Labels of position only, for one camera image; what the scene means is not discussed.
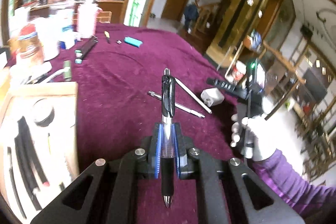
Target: green battery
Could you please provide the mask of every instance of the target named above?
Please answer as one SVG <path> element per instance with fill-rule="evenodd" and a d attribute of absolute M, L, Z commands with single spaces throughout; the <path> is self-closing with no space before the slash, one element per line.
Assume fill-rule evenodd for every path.
<path fill-rule="evenodd" d="M 63 68 L 69 68 L 68 71 L 63 73 L 64 81 L 71 81 L 71 62 L 70 60 L 64 61 Z"/>

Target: metal screw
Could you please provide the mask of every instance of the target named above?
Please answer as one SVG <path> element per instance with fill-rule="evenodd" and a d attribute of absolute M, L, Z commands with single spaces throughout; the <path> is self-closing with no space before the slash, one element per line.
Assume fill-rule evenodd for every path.
<path fill-rule="evenodd" d="M 198 148 L 191 148 L 191 149 L 189 149 L 189 153 L 191 155 L 197 156 L 197 155 L 199 155 L 200 150 Z"/>
<path fill-rule="evenodd" d="M 238 158 L 232 158 L 230 159 L 230 164 L 232 164 L 233 166 L 238 166 L 240 164 L 240 159 Z"/>
<path fill-rule="evenodd" d="M 143 148 L 138 148 L 138 149 L 136 149 L 136 151 L 135 151 L 135 154 L 137 155 L 137 156 L 142 156 L 143 154 L 145 154 L 146 153 L 146 150 L 144 150 Z"/>
<path fill-rule="evenodd" d="M 96 160 L 96 165 L 97 166 L 103 166 L 106 163 L 106 160 L 104 159 L 97 159 Z"/>

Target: human hand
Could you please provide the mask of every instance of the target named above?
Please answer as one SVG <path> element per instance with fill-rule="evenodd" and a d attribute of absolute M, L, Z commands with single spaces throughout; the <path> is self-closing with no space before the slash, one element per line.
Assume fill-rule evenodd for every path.
<path fill-rule="evenodd" d="M 239 132 L 240 125 L 237 119 L 237 114 L 231 117 L 231 120 L 235 122 L 231 127 L 231 147 L 236 147 L 241 137 Z M 273 155 L 276 147 L 271 139 L 273 128 L 270 126 L 269 122 L 265 121 L 265 119 L 260 116 L 255 116 L 250 119 L 245 117 L 242 119 L 241 125 L 243 128 L 250 130 L 250 136 L 248 136 L 246 140 L 247 144 L 254 143 L 254 147 L 246 147 L 245 150 L 240 151 L 244 157 L 248 159 L 252 158 L 254 161 L 261 161 Z"/>

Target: purple sleeve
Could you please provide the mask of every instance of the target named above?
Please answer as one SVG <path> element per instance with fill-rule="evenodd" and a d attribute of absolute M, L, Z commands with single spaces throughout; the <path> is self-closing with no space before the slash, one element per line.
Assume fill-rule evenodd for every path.
<path fill-rule="evenodd" d="M 336 202 L 336 188 L 314 186 L 305 181 L 287 162 L 280 150 L 266 160 L 253 163 L 257 175 L 302 217 L 325 203 Z"/>

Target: table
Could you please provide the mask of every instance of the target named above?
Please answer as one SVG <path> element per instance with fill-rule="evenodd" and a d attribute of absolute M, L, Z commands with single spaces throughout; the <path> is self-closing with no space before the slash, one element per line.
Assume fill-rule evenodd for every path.
<path fill-rule="evenodd" d="M 110 33 L 109 45 L 104 31 Z M 164 68 L 179 78 L 196 95 L 210 88 L 208 77 L 221 78 L 215 68 L 178 35 L 147 28 L 97 23 L 99 43 L 81 65 L 72 62 L 72 79 L 78 83 L 77 147 L 79 167 L 83 171 L 98 158 L 114 160 L 137 148 L 144 136 L 152 134 L 155 122 L 161 121 L 161 102 L 147 95 L 161 93 Z M 143 41 L 140 48 L 123 41 L 126 36 Z M 74 46 L 51 60 L 52 72 L 74 60 Z M 62 81 L 62 76 L 55 81 Z M 177 109 L 174 118 L 183 134 L 195 145 L 218 159 L 232 158 L 231 115 L 236 99 L 225 101 L 207 114 L 185 91 L 176 87 L 176 102 L 205 114 L 205 119 Z M 197 223 L 194 181 L 177 181 L 172 208 L 167 210 L 161 196 L 160 180 L 138 182 L 137 223 Z"/>

